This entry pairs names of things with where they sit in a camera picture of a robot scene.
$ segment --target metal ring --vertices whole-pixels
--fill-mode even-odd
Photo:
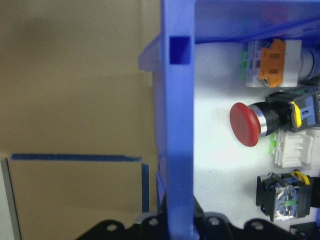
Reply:
[[[264,137],[267,134],[268,131],[268,126],[267,126],[267,120],[265,115],[263,114],[263,112],[260,110],[260,108],[258,108],[256,105],[251,104],[248,106],[251,110],[254,111],[254,113],[256,114],[259,123],[260,123],[260,127],[261,127],[261,133],[260,133],[260,137]]]

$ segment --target red button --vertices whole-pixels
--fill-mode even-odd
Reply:
[[[261,126],[252,109],[237,102],[230,110],[230,123],[236,138],[243,145],[253,147],[258,143]]]

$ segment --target blue painter's tape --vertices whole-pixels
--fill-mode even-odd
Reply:
[[[149,212],[149,165],[141,164],[142,212]]]
[[[320,226],[320,208],[318,208],[316,211],[315,221],[316,221],[316,224]]]
[[[123,155],[13,154],[11,160],[140,162],[141,157]]]

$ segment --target yellow latch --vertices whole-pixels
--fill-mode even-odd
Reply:
[[[292,101],[291,104],[294,106],[294,122],[295,125],[300,128],[302,125],[302,119],[301,119],[301,111],[298,105]]]
[[[292,176],[297,177],[301,182],[303,182],[305,185],[310,185],[310,180],[307,175],[304,175],[300,171],[294,171],[291,173]]]

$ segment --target blue plastic frame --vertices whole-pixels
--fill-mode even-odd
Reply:
[[[319,46],[320,1],[161,1],[161,33],[139,55],[139,68],[153,72],[157,197],[160,203],[166,194],[171,239],[197,237],[193,224],[194,44],[274,37]]]

